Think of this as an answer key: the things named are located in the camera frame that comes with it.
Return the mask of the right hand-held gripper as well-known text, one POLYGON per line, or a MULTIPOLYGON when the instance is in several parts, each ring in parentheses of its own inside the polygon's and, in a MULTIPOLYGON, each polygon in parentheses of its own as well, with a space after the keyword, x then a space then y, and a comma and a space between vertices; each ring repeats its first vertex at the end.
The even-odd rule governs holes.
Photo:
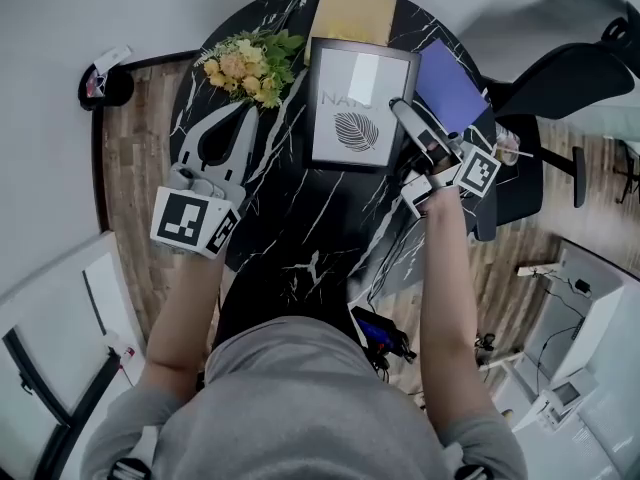
POLYGON ((501 165, 490 152, 448 132, 428 109, 413 109, 401 98, 391 100, 389 107, 422 154, 401 184, 402 199, 416 218, 420 205, 444 188, 485 197, 501 165), (437 146, 429 149, 433 142, 437 146))

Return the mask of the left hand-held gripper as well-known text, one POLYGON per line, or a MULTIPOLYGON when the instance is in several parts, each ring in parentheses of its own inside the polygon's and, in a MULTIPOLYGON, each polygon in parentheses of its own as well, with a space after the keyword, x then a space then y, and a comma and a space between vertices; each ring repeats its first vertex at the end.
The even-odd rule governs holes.
POLYGON ((150 238, 216 258, 239 224, 246 197, 244 175, 258 127, 256 107, 231 103, 211 112, 187 133, 179 160, 157 189, 150 238), (211 180, 191 168, 204 168, 211 180))

